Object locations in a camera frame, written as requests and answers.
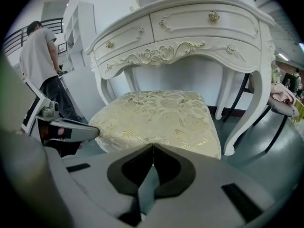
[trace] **ceiling light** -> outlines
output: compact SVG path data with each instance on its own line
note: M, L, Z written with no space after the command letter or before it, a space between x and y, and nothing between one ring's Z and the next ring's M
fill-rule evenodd
M302 49L302 51L304 52L304 44L303 43L299 43L299 46Z
M279 55L281 58L283 58L285 61L288 61L288 59L287 59L285 56L283 56L281 53L278 53L278 55Z

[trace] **pink cloth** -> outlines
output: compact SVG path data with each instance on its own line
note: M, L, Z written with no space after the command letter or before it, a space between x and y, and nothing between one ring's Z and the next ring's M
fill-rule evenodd
M271 85L270 95L277 101L295 104L295 95L282 84Z

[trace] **gold floral fabric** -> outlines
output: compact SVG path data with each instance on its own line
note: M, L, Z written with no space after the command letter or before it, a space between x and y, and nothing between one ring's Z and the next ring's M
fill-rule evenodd
M127 93L90 121L96 141L107 152L159 143L221 157L219 138L200 95L185 91Z

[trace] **white vanity table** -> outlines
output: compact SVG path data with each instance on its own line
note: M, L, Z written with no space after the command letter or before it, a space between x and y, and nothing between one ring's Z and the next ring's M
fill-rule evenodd
M106 104L111 102L107 79L130 66L159 67L191 55L212 58L224 68L216 119L221 118L234 72L253 72L252 102L225 143L224 154L232 155L233 144L269 98L270 64L275 59L269 27L274 24L270 16L240 0L161 0L111 24L86 53ZM136 91L132 71L125 75L130 90Z

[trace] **white shelf unit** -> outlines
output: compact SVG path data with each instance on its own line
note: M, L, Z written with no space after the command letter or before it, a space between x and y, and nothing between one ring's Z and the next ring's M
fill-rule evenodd
M90 66L90 57L83 53L96 36L94 6L79 2L66 27L67 58L71 70Z

